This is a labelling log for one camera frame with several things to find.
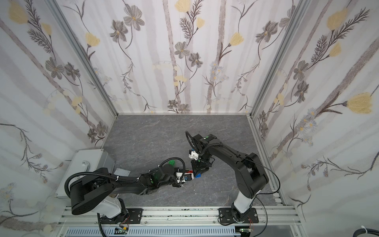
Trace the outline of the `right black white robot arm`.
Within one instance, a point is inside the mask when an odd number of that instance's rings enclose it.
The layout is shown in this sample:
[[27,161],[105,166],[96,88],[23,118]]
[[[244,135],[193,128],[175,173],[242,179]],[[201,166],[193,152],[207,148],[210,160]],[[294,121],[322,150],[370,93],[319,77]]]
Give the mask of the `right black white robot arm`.
[[255,197],[269,182],[258,155],[239,152],[212,134],[205,137],[198,134],[192,137],[186,133],[186,138],[192,148],[189,157],[194,176],[207,172],[212,167],[211,159],[214,158],[220,159],[235,172],[239,194],[231,206],[232,217],[234,221],[242,222],[249,216]]

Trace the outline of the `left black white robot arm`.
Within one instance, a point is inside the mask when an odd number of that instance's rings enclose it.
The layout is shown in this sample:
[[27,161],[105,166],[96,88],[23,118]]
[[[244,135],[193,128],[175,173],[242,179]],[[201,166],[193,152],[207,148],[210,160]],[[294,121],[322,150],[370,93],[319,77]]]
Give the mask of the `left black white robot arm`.
[[71,200],[72,214],[82,215],[94,211],[110,195],[150,195],[163,186],[180,188],[182,184],[193,179],[194,173],[191,170],[180,169],[170,164],[137,177],[111,174],[106,168],[100,168],[93,172],[79,172],[69,176],[64,189]]

